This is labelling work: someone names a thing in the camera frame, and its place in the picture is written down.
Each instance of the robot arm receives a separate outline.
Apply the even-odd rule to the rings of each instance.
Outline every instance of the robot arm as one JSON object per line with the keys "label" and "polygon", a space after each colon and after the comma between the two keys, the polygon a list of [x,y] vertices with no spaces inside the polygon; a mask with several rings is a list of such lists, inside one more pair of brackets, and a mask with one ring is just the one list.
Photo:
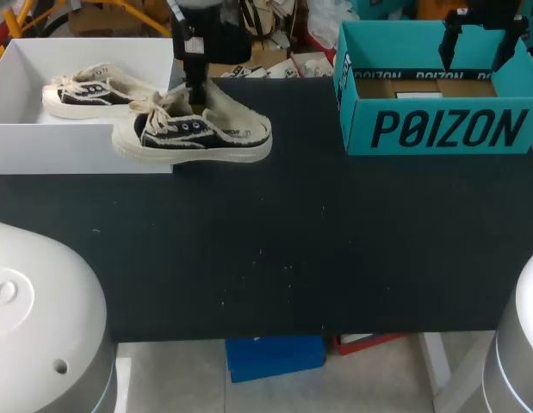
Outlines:
{"label": "robot arm", "polygon": [[493,61],[493,71],[498,71],[515,54],[518,38],[528,28],[528,19],[516,15],[520,0],[468,0],[468,9],[451,10],[444,25],[446,31],[438,51],[443,67],[449,70],[457,38],[464,25],[482,26],[486,30],[505,30]]}
{"label": "robot arm", "polygon": [[174,57],[183,61],[189,104],[205,108],[209,63],[236,65],[251,58],[251,36],[243,25],[220,19],[224,0],[167,0],[172,10]]}

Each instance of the blue object under table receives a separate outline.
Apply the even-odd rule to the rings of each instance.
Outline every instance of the blue object under table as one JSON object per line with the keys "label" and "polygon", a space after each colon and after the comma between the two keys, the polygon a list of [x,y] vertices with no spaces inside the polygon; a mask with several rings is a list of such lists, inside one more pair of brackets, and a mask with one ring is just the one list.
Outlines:
{"label": "blue object under table", "polygon": [[233,383],[322,367],[325,345],[320,336],[238,338],[226,340]]}

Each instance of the sneaker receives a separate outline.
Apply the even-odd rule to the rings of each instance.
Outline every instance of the sneaker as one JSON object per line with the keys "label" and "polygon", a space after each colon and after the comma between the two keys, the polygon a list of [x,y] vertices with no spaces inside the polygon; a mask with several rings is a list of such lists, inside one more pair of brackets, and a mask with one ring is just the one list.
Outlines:
{"label": "sneaker", "polygon": [[113,147],[144,163],[226,161],[252,163],[272,147],[270,120],[207,81],[207,107],[193,114],[189,89],[182,84],[164,97],[132,102],[132,116],[115,125]]}
{"label": "sneaker", "polygon": [[56,76],[42,89],[42,105],[67,119],[127,116],[128,104],[144,100],[156,89],[109,64],[92,66],[72,76]]}

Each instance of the logo on robot base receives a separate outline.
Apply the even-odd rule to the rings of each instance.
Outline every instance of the logo on robot base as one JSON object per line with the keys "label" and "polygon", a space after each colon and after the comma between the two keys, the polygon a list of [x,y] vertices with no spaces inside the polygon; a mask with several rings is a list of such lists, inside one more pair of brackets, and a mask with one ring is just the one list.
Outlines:
{"label": "logo on robot base", "polygon": [[12,268],[0,268],[0,335],[23,323],[33,303],[34,289],[27,276]]}
{"label": "logo on robot base", "polygon": [[0,281],[0,306],[11,304],[17,297],[17,284],[12,280]]}

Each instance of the sneaker sole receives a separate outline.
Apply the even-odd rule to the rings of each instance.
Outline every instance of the sneaker sole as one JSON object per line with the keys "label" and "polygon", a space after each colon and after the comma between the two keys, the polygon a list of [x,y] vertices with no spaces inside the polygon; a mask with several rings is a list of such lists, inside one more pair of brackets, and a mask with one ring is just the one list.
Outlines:
{"label": "sneaker sole", "polygon": [[128,105],[78,106],[42,100],[42,106],[51,115],[65,119],[117,118],[128,116]]}
{"label": "sneaker sole", "polygon": [[156,149],[130,145],[122,138],[115,125],[113,147],[122,157],[134,161],[153,164],[178,164],[192,161],[220,161],[232,163],[254,163],[266,158],[272,149],[272,135],[264,143],[252,148],[213,148],[213,149]]}

